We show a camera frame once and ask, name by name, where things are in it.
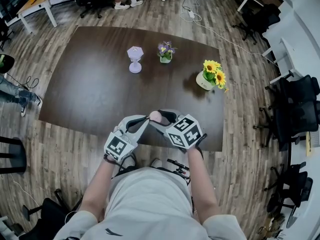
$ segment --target white sneaker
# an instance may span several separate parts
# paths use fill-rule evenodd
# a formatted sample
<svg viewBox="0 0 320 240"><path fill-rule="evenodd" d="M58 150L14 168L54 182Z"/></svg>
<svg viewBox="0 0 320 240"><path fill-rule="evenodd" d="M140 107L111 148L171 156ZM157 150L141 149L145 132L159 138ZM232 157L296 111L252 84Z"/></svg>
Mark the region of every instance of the white sneaker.
<svg viewBox="0 0 320 240"><path fill-rule="evenodd" d="M135 7L135 6L141 5L143 2L144 1L142 0L136 0L136 2L131 2L130 6Z"/></svg>
<svg viewBox="0 0 320 240"><path fill-rule="evenodd" d="M154 159L151 164L151 167L154 167L154 168L163 167L162 161L158 158Z"/></svg>
<svg viewBox="0 0 320 240"><path fill-rule="evenodd" d="M126 10L129 9L130 5L124 4L124 3L120 3L120 4L115 4L114 9L116 10Z"/></svg>
<svg viewBox="0 0 320 240"><path fill-rule="evenodd" d="M124 168L128 168L129 166L135 166L136 165L136 161L133 158L133 155L131 154L130 156L126 157L123 161L122 166Z"/></svg>

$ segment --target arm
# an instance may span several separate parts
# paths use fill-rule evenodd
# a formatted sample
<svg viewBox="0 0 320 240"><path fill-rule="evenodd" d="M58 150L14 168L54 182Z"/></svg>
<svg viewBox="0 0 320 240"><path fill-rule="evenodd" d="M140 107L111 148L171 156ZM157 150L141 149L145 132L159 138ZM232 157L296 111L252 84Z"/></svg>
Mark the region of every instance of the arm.
<svg viewBox="0 0 320 240"><path fill-rule="evenodd" d="M213 215L220 214L220 208L211 183L207 168L200 152L192 147L188 149L188 160L191 178L191 191L194 206L198 213L200 223Z"/></svg>
<svg viewBox="0 0 320 240"><path fill-rule="evenodd" d="M102 160L92 181L84 192L83 200L79 208L80 211L92 213L97 220L104 208L109 193L112 173L115 165Z"/></svg>

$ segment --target power strip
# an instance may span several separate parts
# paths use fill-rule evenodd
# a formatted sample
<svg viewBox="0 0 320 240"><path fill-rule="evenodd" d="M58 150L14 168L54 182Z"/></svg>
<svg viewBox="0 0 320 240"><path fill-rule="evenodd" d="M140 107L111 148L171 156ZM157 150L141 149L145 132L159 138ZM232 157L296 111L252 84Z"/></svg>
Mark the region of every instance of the power strip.
<svg viewBox="0 0 320 240"><path fill-rule="evenodd" d="M188 10L188 14L189 14L191 19L195 18L195 14L194 14L194 12L192 10Z"/></svg>

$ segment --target white cable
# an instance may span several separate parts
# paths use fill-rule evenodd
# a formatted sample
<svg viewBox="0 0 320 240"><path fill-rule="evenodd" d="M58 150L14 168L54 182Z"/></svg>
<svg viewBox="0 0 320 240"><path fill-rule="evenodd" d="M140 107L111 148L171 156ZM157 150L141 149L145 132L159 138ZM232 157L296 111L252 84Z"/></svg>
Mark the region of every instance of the white cable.
<svg viewBox="0 0 320 240"><path fill-rule="evenodd" d="M16 182L16 181L14 180L14 177L12 176L11 173L10 173L10 175L11 175L11 178L12 178L12 180L13 180L13 183L18 184L19 187L22 189L22 191L23 191L24 193L26 193L29 197L31 197L32 200L33 200L33 201L36 203L36 205L39 207L40 205L37 203L37 201L36 201L27 191L25 191L18 182Z"/></svg>
<svg viewBox="0 0 320 240"><path fill-rule="evenodd" d="M78 212L77 210L72 210L72 211L70 211L70 212L65 216L64 225L66 225L66 223L67 223L67 217L68 217L68 215L71 214L71 213L77 213L77 212Z"/></svg>
<svg viewBox="0 0 320 240"><path fill-rule="evenodd" d="M251 53L251 52L247 51L245 48L241 47L240 45L237 45L237 44L235 44L235 43L233 43L233 42L231 42L231 41L229 41L229 40L225 39L224 37L222 37L221 35L219 35L219 34L218 34L218 33L216 33L215 31L213 31L212 29L210 29L210 28L208 28L208 27L206 27L206 26L204 26L204 25L201 25L201 24L197 23L196 21L194 21L194 23L195 23L195 24L197 24L197 25L198 25L198 26L200 26L200 27L203 27L203 28L205 28L205 29L207 29L207 30L209 30L209 31L211 31L211 32L213 32L213 33L215 33L218 37L222 38L223 40L227 41L227 42L228 42L228 43L230 43L230 44L233 44L233 45L234 45L234 46L236 46L236 47L241 48L242 50L244 50L246 53L248 53L248 54L250 54L250 55L261 55L261 56L262 56L262 54L261 54L261 53ZM279 68L279 66L278 66L278 65L276 65L273 61L271 61L271 60L270 60L270 59L268 59L267 57L264 57L264 58L265 58L266 60L270 61L273 65L275 65L276 67L278 67L278 68Z"/></svg>
<svg viewBox="0 0 320 240"><path fill-rule="evenodd" d="M196 4L196 5L192 5L192 7L199 7L200 4L199 4L198 0L195 0L195 1L196 1L197 4ZM199 14L193 13L194 15L199 16L200 19L194 19L194 18L193 18L191 21L188 21L188 20L184 19L184 18L182 17L183 14L186 14L186 12L180 13L180 18L183 19L185 22L188 22L188 23L194 22L194 23L197 24L198 26L203 27L203 28L205 28L205 29L213 32L213 33L216 34L218 37L222 38L223 40L227 41L227 42L230 43L230 44L233 44L233 45L236 46L236 47L239 47L240 49L244 50L246 53L248 53L248 54L250 54L250 55L261 55L261 56L263 56L262 53L252 53L252 52L249 52L249 51L247 51L246 49L244 49L243 47L241 47L240 45L237 45L237 44L235 44L235 43L233 43L233 42L225 39L224 37L222 37L221 35L219 35L219 34L218 34L217 32L215 32L214 30L212 30L212 29L210 29L210 28L208 28L208 27L206 27L206 26L204 26L204 25L201 25L201 24L197 23L197 22L200 22L200 21L202 20L202 17L201 17ZM268 60L269 62L271 62L271 63L272 63L273 65L275 65L277 68L279 68L278 65L276 65L273 61L271 61L271 60L268 59L267 57L264 57L264 56L263 56L263 58L265 58L266 60Z"/></svg>

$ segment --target sneaker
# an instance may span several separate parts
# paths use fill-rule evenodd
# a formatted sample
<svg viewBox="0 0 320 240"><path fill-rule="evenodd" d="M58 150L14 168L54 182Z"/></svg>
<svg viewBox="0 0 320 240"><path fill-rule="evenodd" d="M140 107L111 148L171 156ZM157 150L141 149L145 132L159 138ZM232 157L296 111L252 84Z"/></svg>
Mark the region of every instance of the sneaker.
<svg viewBox="0 0 320 240"><path fill-rule="evenodd" d="M39 108L41 108L43 101L42 101L42 99L41 99L38 95L35 95L35 101L34 101L34 103L37 104L37 106L38 106Z"/></svg>
<svg viewBox="0 0 320 240"><path fill-rule="evenodd" d="M21 116L24 117L26 115L27 112L27 102L21 106Z"/></svg>
<svg viewBox="0 0 320 240"><path fill-rule="evenodd" d="M123 166L124 168L128 168L129 166L135 166L135 165L136 165L136 160L134 159L133 156L134 156L134 155L131 154L131 155L127 156L127 157L123 160L122 166Z"/></svg>
<svg viewBox="0 0 320 240"><path fill-rule="evenodd" d="M116 10L126 10L129 9L130 5L124 4L124 3L120 3L120 4L115 4L114 9Z"/></svg>
<svg viewBox="0 0 320 240"><path fill-rule="evenodd" d="M136 0L136 2L131 2L130 6L135 7L135 6L141 5L143 2L144 1L142 0Z"/></svg>
<svg viewBox="0 0 320 240"><path fill-rule="evenodd" d="M158 158L154 159L153 162L151 163L151 167L154 167L154 168L163 167L162 161Z"/></svg>

